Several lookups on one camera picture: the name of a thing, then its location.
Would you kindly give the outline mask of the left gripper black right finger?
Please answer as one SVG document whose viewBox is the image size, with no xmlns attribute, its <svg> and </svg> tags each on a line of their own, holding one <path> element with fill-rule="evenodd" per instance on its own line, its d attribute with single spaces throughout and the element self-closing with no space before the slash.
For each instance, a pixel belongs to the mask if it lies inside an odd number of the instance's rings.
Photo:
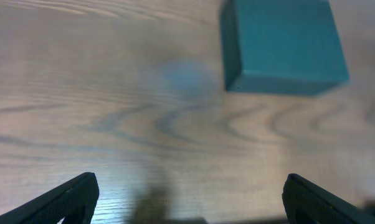
<svg viewBox="0 0 375 224">
<path fill-rule="evenodd" d="M 292 224 L 375 224 L 375 207 L 360 209 L 298 174 L 288 175 L 282 200 Z"/>
</svg>

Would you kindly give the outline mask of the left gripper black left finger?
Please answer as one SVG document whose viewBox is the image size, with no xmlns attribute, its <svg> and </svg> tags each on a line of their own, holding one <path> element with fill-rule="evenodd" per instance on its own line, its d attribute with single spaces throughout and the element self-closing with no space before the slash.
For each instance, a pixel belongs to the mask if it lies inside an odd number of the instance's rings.
<svg viewBox="0 0 375 224">
<path fill-rule="evenodd" d="M 96 175 L 85 172 L 0 215 L 0 224 L 90 224 L 98 197 Z"/>
</svg>

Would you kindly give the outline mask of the black box with lid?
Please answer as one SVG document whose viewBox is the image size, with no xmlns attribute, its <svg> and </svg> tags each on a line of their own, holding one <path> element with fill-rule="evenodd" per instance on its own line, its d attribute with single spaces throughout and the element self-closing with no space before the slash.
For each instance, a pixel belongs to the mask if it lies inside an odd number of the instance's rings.
<svg viewBox="0 0 375 224">
<path fill-rule="evenodd" d="M 227 91 L 312 96 L 349 80 L 328 1 L 227 0 L 219 25 Z"/>
</svg>

